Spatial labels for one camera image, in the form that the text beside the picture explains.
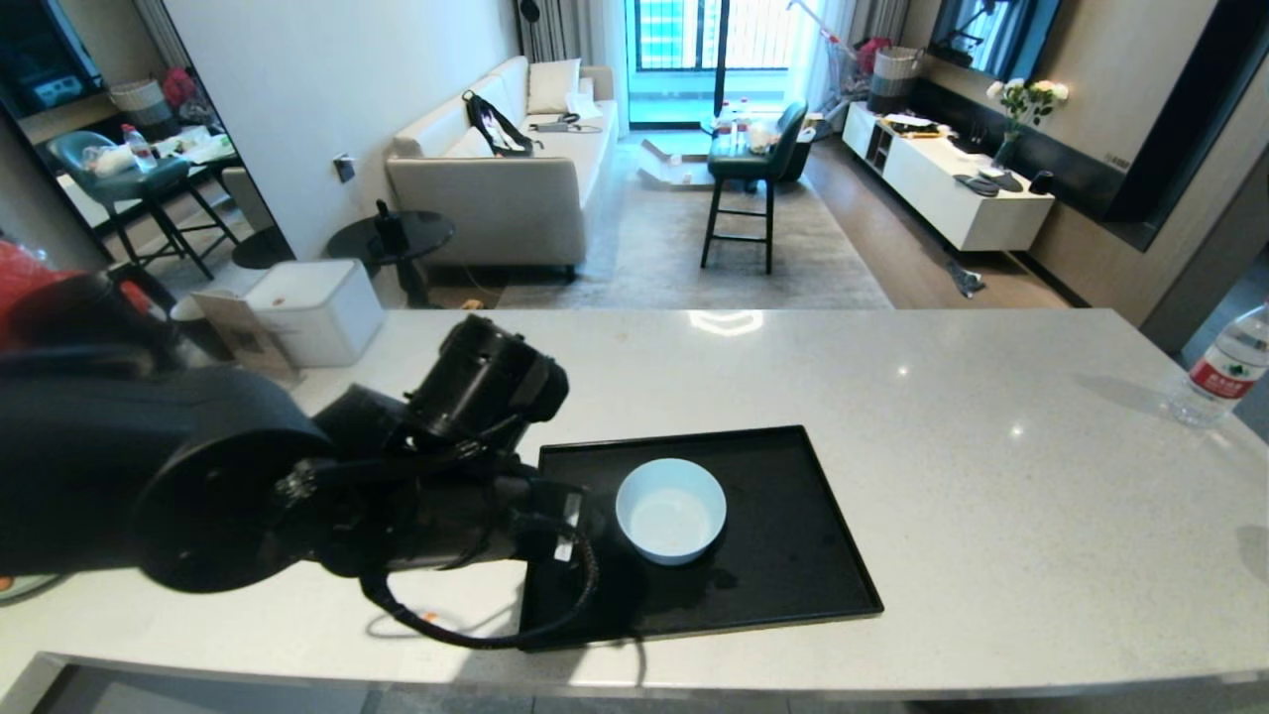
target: black side table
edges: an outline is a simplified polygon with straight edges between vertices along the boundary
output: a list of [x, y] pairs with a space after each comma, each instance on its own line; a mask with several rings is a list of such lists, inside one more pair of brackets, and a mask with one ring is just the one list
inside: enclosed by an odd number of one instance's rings
[[278, 226], [269, 226], [263, 231], [244, 237], [233, 247], [233, 264], [240, 268], [254, 270], [268, 270], [278, 263], [294, 260], [296, 254], [291, 250], [287, 238], [283, 237]]
[[396, 265], [397, 280], [409, 295], [410, 307], [439, 307], [428, 299], [428, 275], [415, 263], [454, 236], [454, 222], [431, 211], [401, 211], [401, 227], [409, 247], [404, 252], [388, 252], [383, 241], [374, 231], [374, 218], [362, 218], [340, 228], [330, 242], [326, 254], [331, 257], [355, 257], [365, 264], [371, 276], [383, 265]]

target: flower vase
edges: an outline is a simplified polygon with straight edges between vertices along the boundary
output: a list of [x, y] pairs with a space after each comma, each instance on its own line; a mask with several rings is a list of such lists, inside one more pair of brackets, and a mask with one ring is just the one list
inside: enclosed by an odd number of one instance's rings
[[1009, 170], [1009, 164], [1014, 160], [1014, 153], [1018, 152], [1018, 138], [1022, 132], [1006, 131], [1005, 141], [1000, 145], [1000, 150], [996, 151], [995, 157], [991, 159], [991, 167], [1000, 169], [1003, 171]]

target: green bar stool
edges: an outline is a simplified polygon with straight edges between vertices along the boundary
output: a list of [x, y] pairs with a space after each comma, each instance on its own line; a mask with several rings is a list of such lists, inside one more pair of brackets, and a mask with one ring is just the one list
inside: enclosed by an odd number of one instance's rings
[[[225, 224], [225, 221], [216, 214], [216, 211], [207, 203], [203, 194], [194, 188], [194, 184], [189, 183], [189, 161], [180, 156], [165, 156], [159, 159], [159, 165], [148, 171], [142, 171], [141, 169], [128, 169], [114, 174], [113, 176], [98, 176], [94, 174], [88, 165], [84, 164], [84, 150], [93, 146], [115, 146], [109, 138], [94, 133], [90, 131], [72, 131], [53, 138], [48, 142], [48, 152], [53, 155], [55, 159], [66, 169], [75, 183], [79, 184], [84, 193], [86, 193], [93, 200], [96, 200], [103, 207], [105, 207], [105, 213], [110, 217], [110, 224], [119, 233], [119, 241], [123, 242], [123, 249], [128, 254], [128, 259], [138, 265], [147, 265], [155, 257], [189, 257], [198, 265], [198, 269], [207, 275], [207, 279], [212, 279], [212, 271], [207, 269], [203, 263], [212, 250], [216, 249], [226, 238], [237, 245], [237, 237], [230, 231], [230, 227]], [[159, 197], [162, 191], [169, 190], [174, 186], [183, 188], [194, 197], [198, 205], [211, 216], [212, 222], [202, 226], [190, 226], [188, 228], [180, 228], [176, 226], [175, 221], [168, 216], [164, 211]], [[141, 255], [137, 252], [132, 241], [128, 238], [128, 233], [123, 228], [123, 221], [114, 209], [114, 204], [121, 200], [140, 200], [150, 214], [154, 216], [155, 222], [159, 223], [159, 228], [162, 230], [164, 235], [168, 237], [168, 245], [154, 252], [147, 252]], [[218, 237], [207, 250], [202, 252], [195, 251], [189, 246], [185, 240], [185, 235], [189, 231], [204, 230], [216, 227], [220, 228], [223, 235]]]
[[[709, 147], [709, 172], [714, 176], [714, 195], [709, 203], [709, 224], [706, 227], [706, 247], [700, 252], [700, 266], [706, 266], [709, 257], [709, 242], [713, 240], [739, 240], [744, 242], [766, 243], [766, 274], [772, 274], [772, 246], [775, 223], [775, 181], [780, 179], [793, 159], [793, 145], [797, 143], [797, 134], [802, 129], [802, 119], [806, 118], [806, 101], [794, 101], [786, 107], [780, 114], [777, 128], [780, 138], [766, 153], [753, 153], [745, 141], [733, 143], [731, 134], [722, 134], [714, 138]], [[742, 181], [766, 181], [766, 212], [739, 211], [720, 208], [718, 199], [722, 197], [722, 184], [727, 179]], [[766, 218], [766, 237], [753, 235], [716, 233], [714, 223], [718, 213], [733, 213], [739, 216], [755, 216]]]

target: laundry basket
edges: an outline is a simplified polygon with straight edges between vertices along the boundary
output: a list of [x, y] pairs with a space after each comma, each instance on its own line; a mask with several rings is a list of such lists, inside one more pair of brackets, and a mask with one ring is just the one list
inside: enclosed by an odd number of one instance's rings
[[162, 88], [152, 79], [112, 86], [110, 101], [151, 142], [180, 133], [180, 122], [171, 114]]
[[888, 114], [907, 107], [907, 96], [916, 86], [921, 74], [924, 49], [911, 47], [886, 47], [877, 52], [873, 66], [872, 94], [868, 96], [868, 110], [876, 114]]

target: gray rug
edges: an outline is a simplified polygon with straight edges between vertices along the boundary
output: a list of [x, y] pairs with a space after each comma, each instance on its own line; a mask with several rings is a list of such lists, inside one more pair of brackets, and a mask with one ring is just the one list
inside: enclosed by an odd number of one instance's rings
[[[892, 308], [827, 207], [805, 180], [777, 188], [773, 273], [761, 243], [714, 241], [700, 269], [708, 190], [661, 190], [636, 172], [638, 138], [618, 145], [604, 184], [610, 219], [590, 236], [571, 284], [511, 284], [499, 308]], [[722, 207], [764, 209], [756, 194]], [[717, 232], [759, 235], [763, 218], [718, 217]]]

